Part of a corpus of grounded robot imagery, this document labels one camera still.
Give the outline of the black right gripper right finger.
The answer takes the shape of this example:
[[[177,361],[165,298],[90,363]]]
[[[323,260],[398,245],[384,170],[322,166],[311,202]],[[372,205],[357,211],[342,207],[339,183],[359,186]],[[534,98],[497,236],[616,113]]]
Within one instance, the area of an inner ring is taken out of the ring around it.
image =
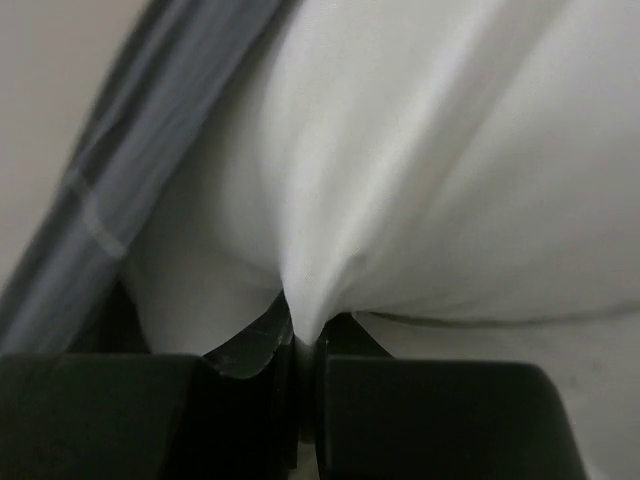
[[[346,314],[317,343],[315,433],[324,479],[587,475],[559,393],[540,368],[400,360]]]

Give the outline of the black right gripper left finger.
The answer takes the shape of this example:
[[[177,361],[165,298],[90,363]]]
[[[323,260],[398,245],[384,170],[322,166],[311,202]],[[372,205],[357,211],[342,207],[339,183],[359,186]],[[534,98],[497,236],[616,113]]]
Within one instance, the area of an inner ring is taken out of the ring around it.
[[[293,332],[277,297],[204,356],[1,359],[5,479],[284,479],[295,466]]]

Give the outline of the dark grey checked pillowcase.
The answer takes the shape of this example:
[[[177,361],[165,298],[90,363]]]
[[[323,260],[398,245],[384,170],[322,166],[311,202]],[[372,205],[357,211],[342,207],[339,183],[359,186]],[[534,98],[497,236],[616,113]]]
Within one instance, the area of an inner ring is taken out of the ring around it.
[[[60,353],[96,321],[162,189],[280,1],[152,1],[116,58],[1,295],[3,353]]]

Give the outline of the white pillow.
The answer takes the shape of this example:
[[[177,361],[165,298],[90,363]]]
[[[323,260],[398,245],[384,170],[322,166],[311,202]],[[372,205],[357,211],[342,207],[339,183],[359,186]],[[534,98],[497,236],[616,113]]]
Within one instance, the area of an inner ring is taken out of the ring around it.
[[[401,347],[472,331],[639,339],[635,1],[296,1],[129,257],[155,351],[283,294]]]

